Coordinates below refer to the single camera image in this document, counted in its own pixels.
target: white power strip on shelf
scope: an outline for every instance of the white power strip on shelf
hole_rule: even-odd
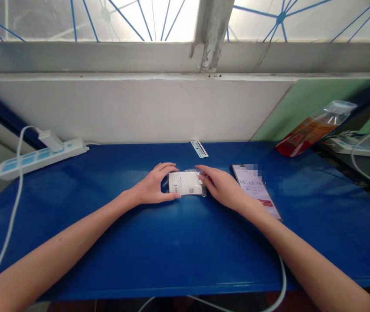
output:
[[[77,156],[89,150],[81,138],[67,141],[63,149],[53,152],[50,148],[44,148],[32,153],[20,156],[23,174],[43,168],[69,157]],[[19,176],[17,158],[11,158],[0,164],[0,179],[12,180]]]
[[[355,146],[355,144],[350,144],[342,139],[332,138],[325,141],[326,143],[330,143],[329,147],[339,153],[339,154],[348,154],[351,155],[351,152]],[[354,150],[354,155],[358,156],[370,156],[370,149],[365,149],[362,146],[357,146]]]

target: left hand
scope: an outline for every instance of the left hand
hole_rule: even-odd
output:
[[[160,189],[163,178],[172,171],[179,171],[175,163],[160,163],[143,180],[128,190],[137,205],[158,204],[181,198],[179,193],[162,193]]]

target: phone screen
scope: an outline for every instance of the phone screen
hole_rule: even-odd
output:
[[[273,217],[278,220],[282,220],[282,217],[272,201],[266,186],[257,176],[255,171],[247,170],[244,165],[233,165],[232,169],[238,183],[246,194],[252,198],[258,199]]]

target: charging cable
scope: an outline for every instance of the charging cable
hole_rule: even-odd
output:
[[[361,173],[363,176],[365,176],[367,179],[369,179],[370,180],[370,177],[367,175],[367,174],[365,174],[358,166],[357,166],[357,164],[356,164],[356,162],[355,162],[355,159],[354,159],[354,151],[355,151],[355,149],[362,143],[362,142],[364,142],[365,140],[367,140],[368,138],[370,137],[370,134],[369,135],[367,135],[367,136],[365,136],[364,138],[362,138],[360,141],[358,141],[357,142],[357,144],[356,145],[354,145],[354,147],[353,147],[353,150],[351,151],[351,161],[352,161],[352,163],[353,163],[353,165],[354,165],[354,167],[355,167],[355,169],[359,172],[359,173]]]
[[[4,241],[3,249],[0,254],[0,265],[1,265],[1,262],[3,261],[4,254],[6,253],[8,243],[10,242],[11,232],[13,231],[14,219],[16,217],[16,212],[17,212],[17,206],[19,205],[21,191],[23,189],[23,170],[21,168],[20,151],[21,151],[21,146],[23,143],[24,132],[29,128],[35,128],[38,133],[41,132],[41,130],[35,126],[26,126],[20,132],[19,145],[17,147],[17,153],[16,153],[17,154],[17,164],[18,164],[19,172],[20,172],[19,188],[17,190],[16,200],[14,201],[13,210],[11,212],[11,218],[10,218],[10,223],[8,225],[6,240]]]
[[[284,297],[285,297],[285,294],[286,294],[286,288],[287,288],[287,279],[286,279],[286,270],[285,270],[285,264],[284,264],[284,262],[283,262],[283,259],[282,259],[282,257],[279,255],[279,260],[280,260],[280,265],[281,265],[281,267],[282,267],[282,291],[280,292],[280,295],[279,295],[279,297],[277,298],[277,300],[276,300],[276,302],[275,303],[273,303],[270,307],[268,307],[267,309],[265,309],[265,310],[263,310],[263,311],[261,311],[261,312],[272,312],[272,311],[274,311],[274,310],[276,310],[277,309],[277,307],[279,307],[279,305],[282,303],[282,301],[283,301],[283,299],[284,299]],[[199,302],[202,302],[202,303],[205,303],[206,305],[209,305],[209,306],[211,306],[211,307],[214,307],[214,308],[216,308],[216,309],[218,309],[218,310],[220,310],[220,311],[224,311],[224,312],[233,312],[232,310],[228,310],[228,309],[226,309],[226,308],[222,308],[222,307],[220,307],[220,306],[218,306],[218,305],[215,305],[215,304],[213,304],[213,303],[210,303],[210,302],[208,302],[208,301],[205,301],[205,300],[202,300],[202,299],[200,299],[200,298],[198,298],[198,297],[194,297],[194,296],[190,296],[190,295],[188,295],[187,297],[189,297],[189,298],[192,298],[192,299],[194,299],[194,300],[197,300],[197,301],[199,301]],[[154,299],[155,297],[151,297],[150,299],[148,299],[145,303],[144,303],[144,305],[142,305],[141,306],[141,308],[138,310],[138,312],[141,312],[146,306],[147,306],[147,304],[150,302],[150,301],[152,301],[153,299]]]

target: plastic bag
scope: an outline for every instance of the plastic bag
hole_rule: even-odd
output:
[[[170,172],[168,175],[169,193],[205,197],[206,187],[198,176],[201,173],[202,171],[196,169]]]

